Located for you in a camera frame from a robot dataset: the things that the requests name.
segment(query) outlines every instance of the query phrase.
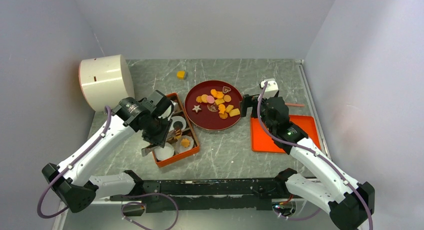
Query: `gray marble surface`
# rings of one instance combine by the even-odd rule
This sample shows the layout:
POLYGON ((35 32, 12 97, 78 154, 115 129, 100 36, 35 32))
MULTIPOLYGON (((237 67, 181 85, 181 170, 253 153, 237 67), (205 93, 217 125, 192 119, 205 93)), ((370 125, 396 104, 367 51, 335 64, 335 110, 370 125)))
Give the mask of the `gray marble surface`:
MULTIPOLYGON (((140 227, 121 220, 121 205, 91 204, 84 211, 67 211, 63 230, 141 230, 140 227)), ((317 210, 307 203, 302 213, 294 217, 306 217, 317 210)), ((131 219, 151 229, 166 229, 175 218, 174 211, 145 213, 131 219)), ((272 211, 258 211, 255 208, 209 209, 179 211, 178 221, 172 230, 338 230, 324 211, 307 221, 286 221, 272 211)))
MULTIPOLYGON (((275 78, 280 96, 289 103, 306 107, 290 107, 290 114, 310 116, 310 108, 299 69, 294 60, 207 59, 207 60, 129 60, 135 98, 141 99, 152 90, 164 94, 176 92, 184 102, 189 90, 207 80, 221 80, 235 86, 241 94, 258 94, 259 82, 275 78), (186 80, 177 71, 188 72, 186 80)), ((97 112, 90 137, 104 123, 106 116, 97 112)), ((256 153, 251 150, 249 118, 223 131, 206 131, 194 126, 200 141, 200 152, 183 160, 157 167, 152 154, 142 157, 141 134, 136 133, 119 146, 96 170, 96 175, 113 175, 131 169, 145 180, 159 179, 223 179, 275 177, 291 167, 305 177, 313 177, 299 161, 279 153, 256 153)))

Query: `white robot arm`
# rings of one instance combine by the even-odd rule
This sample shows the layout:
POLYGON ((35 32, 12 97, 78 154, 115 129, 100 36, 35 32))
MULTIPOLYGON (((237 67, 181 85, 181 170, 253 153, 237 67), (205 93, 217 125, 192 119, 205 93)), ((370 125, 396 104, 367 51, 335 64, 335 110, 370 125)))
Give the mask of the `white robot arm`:
POLYGON ((356 229, 374 212, 375 190, 371 184, 360 184, 328 159, 308 135, 290 121, 289 108, 278 97, 274 79, 260 83, 260 95, 245 95, 241 116, 253 107, 251 117, 260 118, 264 131, 275 145, 299 160, 320 183, 314 183, 293 169, 286 169, 275 178, 280 193, 298 195, 328 213, 340 229, 356 229))
MULTIPOLYGON (((139 130, 151 146, 163 147, 174 107, 174 102, 159 91, 140 102, 131 97, 123 99, 79 150, 58 165, 47 164, 43 175, 72 212, 85 209, 96 198, 143 193, 143 181, 130 170, 110 176, 92 176, 92 173, 111 151, 139 130)), ((40 208, 39 202, 38 214, 46 218, 40 208)))

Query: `star-shaped food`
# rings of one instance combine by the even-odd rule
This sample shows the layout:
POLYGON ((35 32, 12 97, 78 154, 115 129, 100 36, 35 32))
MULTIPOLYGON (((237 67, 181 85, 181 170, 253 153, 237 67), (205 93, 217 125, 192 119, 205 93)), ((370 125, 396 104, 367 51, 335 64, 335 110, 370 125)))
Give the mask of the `star-shaped food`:
POLYGON ((202 109, 200 108, 200 105, 194 106, 194 108, 192 109, 193 111, 196 111, 196 113, 198 113, 199 111, 201 111, 202 109))

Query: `red lacquer plate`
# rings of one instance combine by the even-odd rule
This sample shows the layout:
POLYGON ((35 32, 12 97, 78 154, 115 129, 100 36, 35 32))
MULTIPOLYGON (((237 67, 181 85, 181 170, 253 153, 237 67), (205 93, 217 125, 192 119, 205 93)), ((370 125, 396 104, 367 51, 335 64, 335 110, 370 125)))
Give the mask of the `red lacquer plate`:
POLYGON ((233 105, 234 109, 238 108, 241 111, 240 102, 242 101, 242 95, 234 86, 223 81, 205 81, 194 86, 185 98, 184 107, 187 117, 196 126, 210 131, 219 131, 234 126, 240 120, 240 115, 234 117, 228 115, 227 119, 221 119, 217 105, 196 102, 197 96, 203 94, 211 95, 212 89, 223 91, 223 87, 230 89, 229 92, 224 94, 231 96, 231 101, 225 102, 224 105, 233 105), (195 105, 200 105, 201 111, 198 113, 193 111, 195 105))

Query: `white enclosure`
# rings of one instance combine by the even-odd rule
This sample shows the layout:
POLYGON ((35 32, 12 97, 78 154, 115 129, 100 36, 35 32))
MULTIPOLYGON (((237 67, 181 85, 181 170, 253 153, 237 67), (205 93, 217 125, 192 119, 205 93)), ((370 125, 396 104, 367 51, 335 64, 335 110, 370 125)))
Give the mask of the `white enclosure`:
MULTIPOLYGON (((0 0, 1 228, 52 228, 36 213, 41 169, 78 149, 93 117, 78 65, 123 54, 304 59, 334 162, 375 187, 374 228, 421 229, 423 2, 0 0)), ((43 210, 58 204, 49 193, 43 210)), ((318 217, 288 224, 335 229, 318 217)))

